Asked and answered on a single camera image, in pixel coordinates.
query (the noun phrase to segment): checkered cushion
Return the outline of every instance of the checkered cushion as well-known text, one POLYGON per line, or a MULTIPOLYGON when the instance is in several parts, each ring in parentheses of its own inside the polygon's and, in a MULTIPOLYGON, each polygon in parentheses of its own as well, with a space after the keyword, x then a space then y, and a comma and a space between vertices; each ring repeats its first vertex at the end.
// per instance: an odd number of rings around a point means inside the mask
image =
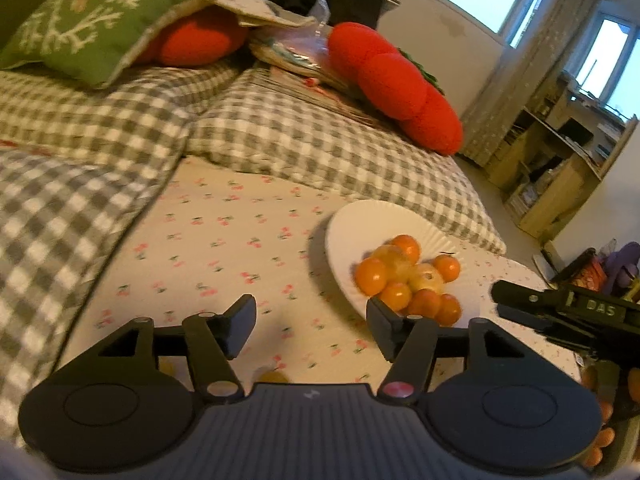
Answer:
POLYGON ((242 66, 131 70, 85 91, 0 72, 0 438, 50 373, 117 241, 162 189, 193 120, 242 66))
POLYGON ((197 122, 187 152, 244 173, 405 206, 446 233, 504 254, 469 180, 450 157, 418 148, 265 83, 247 70, 197 122))

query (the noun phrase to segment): floor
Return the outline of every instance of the floor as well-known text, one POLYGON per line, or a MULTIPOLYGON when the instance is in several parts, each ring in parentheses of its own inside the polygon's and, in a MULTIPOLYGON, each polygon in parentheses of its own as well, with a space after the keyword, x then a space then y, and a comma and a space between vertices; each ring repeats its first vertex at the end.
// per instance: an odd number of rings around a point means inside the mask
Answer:
POLYGON ((507 244, 507 257, 536 271, 532 257, 540 254, 540 246, 535 238, 518 229, 513 223, 502 205, 500 190, 486 179, 480 168, 469 161, 457 156, 456 163, 476 188, 484 207, 494 221, 495 228, 507 244))

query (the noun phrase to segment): ribbed gray surface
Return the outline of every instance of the ribbed gray surface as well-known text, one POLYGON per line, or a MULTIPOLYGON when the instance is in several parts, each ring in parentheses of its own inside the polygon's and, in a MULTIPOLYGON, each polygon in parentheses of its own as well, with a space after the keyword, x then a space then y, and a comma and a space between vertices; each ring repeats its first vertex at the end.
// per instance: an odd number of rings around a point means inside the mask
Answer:
MULTIPOLYGON (((213 406, 177 449, 87 480, 488 480, 445 453, 408 408, 385 406, 363 384, 261 384, 239 404, 213 406)), ((575 469, 549 476, 583 480, 575 469)))

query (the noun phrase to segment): white logo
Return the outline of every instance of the white logo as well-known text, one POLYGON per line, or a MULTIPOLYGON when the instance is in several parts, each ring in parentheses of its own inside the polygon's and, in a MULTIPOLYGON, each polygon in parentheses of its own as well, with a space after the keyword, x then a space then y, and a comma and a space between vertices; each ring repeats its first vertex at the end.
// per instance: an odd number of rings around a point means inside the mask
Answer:
POLYGON ((318 390, 311 390, 303 395, 309 400, 314 400, 316 397, 320 397, 320 392, 318 390))

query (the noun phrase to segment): round screw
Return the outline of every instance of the round screw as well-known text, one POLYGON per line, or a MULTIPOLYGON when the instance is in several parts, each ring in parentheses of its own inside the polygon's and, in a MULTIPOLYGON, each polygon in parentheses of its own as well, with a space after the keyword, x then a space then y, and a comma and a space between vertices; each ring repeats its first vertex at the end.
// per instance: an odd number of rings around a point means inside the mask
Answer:
POLYGON ((231 397, 235 395, 238 390, 238 385, 231 381, 216 381, 207 386, 207 393, 214 397, 231 397))
POLYGON ((394 381, 393 383, 385 384, 382 388, 382 392, 389 397, 395 399, 405 399, 414 394, 415 388, 409 383, 404 381, 394 381))

